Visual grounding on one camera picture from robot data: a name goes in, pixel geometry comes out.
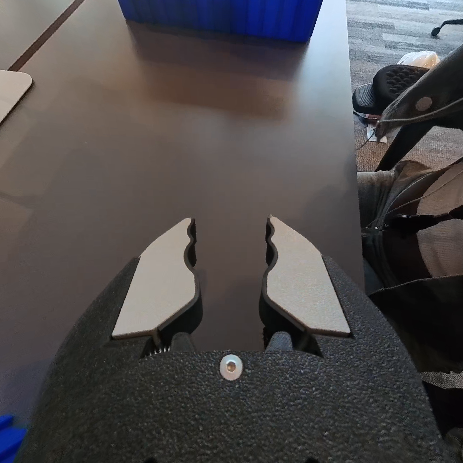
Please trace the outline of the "white rounded object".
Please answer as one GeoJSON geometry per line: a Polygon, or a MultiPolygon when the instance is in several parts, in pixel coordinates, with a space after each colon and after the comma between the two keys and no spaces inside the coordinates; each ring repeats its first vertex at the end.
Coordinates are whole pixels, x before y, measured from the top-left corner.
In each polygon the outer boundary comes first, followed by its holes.
{"type": "Polygon", "coordinates": [[[434,51],[422,50],[416,52],[409,52],[402,56],[397,62],[398,65],[414,66],[431,69],[440,62],[440,58],[434,51]]]}

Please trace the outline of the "grey flat pad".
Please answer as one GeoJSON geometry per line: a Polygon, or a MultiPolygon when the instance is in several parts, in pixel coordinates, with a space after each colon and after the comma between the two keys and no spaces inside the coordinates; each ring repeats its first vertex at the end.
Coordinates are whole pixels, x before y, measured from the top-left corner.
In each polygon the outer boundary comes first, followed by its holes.
{"type": "Polygon", "coordinates": [[[0,122],[8,116],[33,84],[32,77],[23,72],[0,70],[0,122]]]}

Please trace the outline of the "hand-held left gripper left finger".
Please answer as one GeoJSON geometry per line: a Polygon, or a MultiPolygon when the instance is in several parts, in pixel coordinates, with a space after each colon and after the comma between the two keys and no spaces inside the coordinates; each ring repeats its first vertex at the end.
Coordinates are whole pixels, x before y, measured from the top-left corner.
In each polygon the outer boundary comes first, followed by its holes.
{"type": "Polygon", "coordinates": [[[195,220],[185,218],[142,252],[113,339],[149,336],[155,346],[170,346],[175,335],[196,330],[203,308],[195,244],[195,220]]]}

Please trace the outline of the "black chair base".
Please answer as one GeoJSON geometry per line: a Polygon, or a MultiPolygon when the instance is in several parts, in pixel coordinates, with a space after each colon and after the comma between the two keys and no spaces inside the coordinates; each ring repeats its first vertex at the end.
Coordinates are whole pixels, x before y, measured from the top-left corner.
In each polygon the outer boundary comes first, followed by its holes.
{"type": "Polygon", "coordinates": [[[432,29],[431,37],[436,38],[444,26],[462,26],[462,25],[463,25],[463,19],[445,20],[442,22],[441,25],[432,29]]]}

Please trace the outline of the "black metal leg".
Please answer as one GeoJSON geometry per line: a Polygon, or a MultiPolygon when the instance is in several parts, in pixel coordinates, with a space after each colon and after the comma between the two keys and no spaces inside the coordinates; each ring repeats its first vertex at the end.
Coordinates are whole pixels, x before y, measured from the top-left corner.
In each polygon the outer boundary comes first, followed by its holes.
{"type": "Polygon", "coordinates": [[[423,121],[403,126],[376,167],[375,172],[392,170],[432,129],[434,122],[423,121]]]}

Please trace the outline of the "blue ribbed plastic bin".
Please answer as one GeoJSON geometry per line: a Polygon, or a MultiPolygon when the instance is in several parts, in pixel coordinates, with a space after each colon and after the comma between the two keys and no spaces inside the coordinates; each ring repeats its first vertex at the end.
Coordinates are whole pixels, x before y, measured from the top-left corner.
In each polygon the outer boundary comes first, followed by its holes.
{"type": "Polygon", "coordinates": [[[119,0],[126,20],[295,43],[310,40],[321,0],[119,0]]]}
{"type": "Polygon", "coordinates": [[[14,416],[0,417],[0,462],[12,463],[26,436],[27,428],[14,425],[14,416]]]}

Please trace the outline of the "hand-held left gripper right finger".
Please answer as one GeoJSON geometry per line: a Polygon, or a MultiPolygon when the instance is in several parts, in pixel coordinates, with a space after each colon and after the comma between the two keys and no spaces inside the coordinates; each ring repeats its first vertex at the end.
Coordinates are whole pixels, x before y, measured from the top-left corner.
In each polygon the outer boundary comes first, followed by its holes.
{"type": "Polygon", "coordinates": [[[268,217],[266,233],[264,307],[303,333],[350,335],[321,252],[275,216],[268,217]]]}

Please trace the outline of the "person's grey clothing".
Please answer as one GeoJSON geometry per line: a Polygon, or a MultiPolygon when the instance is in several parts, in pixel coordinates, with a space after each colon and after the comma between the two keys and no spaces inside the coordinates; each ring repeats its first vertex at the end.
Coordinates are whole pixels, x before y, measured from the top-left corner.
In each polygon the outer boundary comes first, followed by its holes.
{"type": "Polygon", "coordinates": [[[439,430],[462,452],[462,159],[359,172],[365,289],[420,373],[439,430]]]}

